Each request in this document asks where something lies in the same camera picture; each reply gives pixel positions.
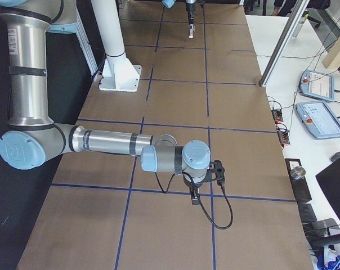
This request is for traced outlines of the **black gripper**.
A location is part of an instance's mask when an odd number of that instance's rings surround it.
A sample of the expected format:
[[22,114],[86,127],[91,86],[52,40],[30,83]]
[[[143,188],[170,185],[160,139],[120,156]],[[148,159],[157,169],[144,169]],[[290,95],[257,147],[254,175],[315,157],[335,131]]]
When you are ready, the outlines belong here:
[[199,192],[199,188],[202,186],[202,184],[191,181],[190,177],[186,174],[184,174],[184,183],[185,183],[185,185],[188,186],[188,188],[190,190],[191,204],[192,205],[200,205],[198,192]]
[[195,12],[195,2],[186,2],[186,11],[188,16],[189,25],[194,25],[194,12]]

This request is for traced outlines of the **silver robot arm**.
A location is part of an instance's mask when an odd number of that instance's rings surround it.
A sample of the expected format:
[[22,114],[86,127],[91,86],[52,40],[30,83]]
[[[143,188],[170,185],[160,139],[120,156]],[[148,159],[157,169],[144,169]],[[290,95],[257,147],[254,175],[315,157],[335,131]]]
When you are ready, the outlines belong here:
[[[9,56],[6,26],[0,18],[0,136],[7,131]],[[91,76],[74,34],[48,34],[49,112],[59,123],[74,124],[78,119],[88,91]],[[17,170],[0,157],[0,212],[13,215],[43,204],[59,166],[60,157],[31,170]]]
[[[175,4],[176,0],[162,0],[163,6],[171,8]],[[188,22],[190,26],[194,25],[195,10],[198,6],[201,9],[204,8],[205,1],[185,0],[185,8],[188,16]]]

